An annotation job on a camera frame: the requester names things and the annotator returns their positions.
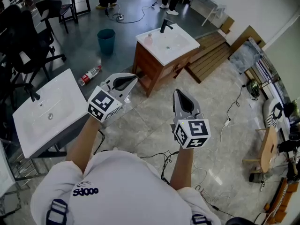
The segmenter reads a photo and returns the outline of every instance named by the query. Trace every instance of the plastic water bottle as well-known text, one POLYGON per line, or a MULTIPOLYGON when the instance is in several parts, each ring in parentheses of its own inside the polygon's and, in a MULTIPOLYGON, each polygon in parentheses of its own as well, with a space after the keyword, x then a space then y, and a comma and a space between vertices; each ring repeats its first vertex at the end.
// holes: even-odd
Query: plastic water bottle
POLYGON ((144 40, 145 44, 148 45, 148 46, 151 46, 152 43, 153 43, 153 39, 152 39, 152 34, 149 33, 147 37, 145 37, 145 40, 144 40))
POLYGON ((93 67, 90 71, 88 71, 85 75, 78 79, 78 83, 81 86, 87 84, 94 76, 96 76, 99 73, 99 71, 101 71, 101 69, 101 65, 93 67))

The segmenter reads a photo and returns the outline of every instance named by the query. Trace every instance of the teal trash bin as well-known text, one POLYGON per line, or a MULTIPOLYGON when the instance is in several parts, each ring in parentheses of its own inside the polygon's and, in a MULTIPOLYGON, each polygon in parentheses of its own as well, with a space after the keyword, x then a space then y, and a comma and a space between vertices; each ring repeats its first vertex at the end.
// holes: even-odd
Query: teal trash bin
POLYGON ((116 33, 113 29, 103 29, 99 31, 97 38, 102 53, 106 55, 112 54, 115 37, 116 33))

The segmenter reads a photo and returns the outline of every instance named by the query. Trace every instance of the wooden stool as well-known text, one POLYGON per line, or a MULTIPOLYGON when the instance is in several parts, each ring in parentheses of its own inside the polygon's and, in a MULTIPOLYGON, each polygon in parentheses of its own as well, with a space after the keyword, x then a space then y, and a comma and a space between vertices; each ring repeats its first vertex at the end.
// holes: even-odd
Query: wooden stool
POLYGON ((258 162, 261 169, 253 170, 251 173, 266 173, 269 170, 270 161, 277 152, 277 133, 273 126, 256 131, 266 131, 262 146, 257 159, 243 159, 243 162, 258 162))

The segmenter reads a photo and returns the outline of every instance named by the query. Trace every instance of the white sink top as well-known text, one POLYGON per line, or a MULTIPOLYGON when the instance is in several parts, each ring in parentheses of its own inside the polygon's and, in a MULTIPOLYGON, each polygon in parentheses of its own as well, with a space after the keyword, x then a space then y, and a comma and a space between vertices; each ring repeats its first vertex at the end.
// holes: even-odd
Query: white sink top
POLYGON ((176 58, 198 48, 199 43, 193 39, 177 24, 171 25, 173 29, 165 27, 164 33, 160 28, 137 35, 137 41, 142 44, 163 66, 176 58), (144 40, 149 33, 152 33, 152 45, 146 45, 144 40))
POLYGON ((70 69, 37 91, 13 114, 23 154, 29 158, 61 131, 83 117, 87 102, 70 69))

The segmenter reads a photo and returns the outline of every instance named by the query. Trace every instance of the black and white marker cube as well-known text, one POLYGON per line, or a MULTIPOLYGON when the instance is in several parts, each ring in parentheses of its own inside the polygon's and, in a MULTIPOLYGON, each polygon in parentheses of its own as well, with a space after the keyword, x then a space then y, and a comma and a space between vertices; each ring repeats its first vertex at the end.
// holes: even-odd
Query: black and white marker cube
POLYGON ((116 114, 121 106, 121 102, 97 86, 88 100, 88 113, 103 122, 116 114))
POLYGON ((211 137, 208 119, 178 120, 174 135, 183 148, 200 148, 211 137))

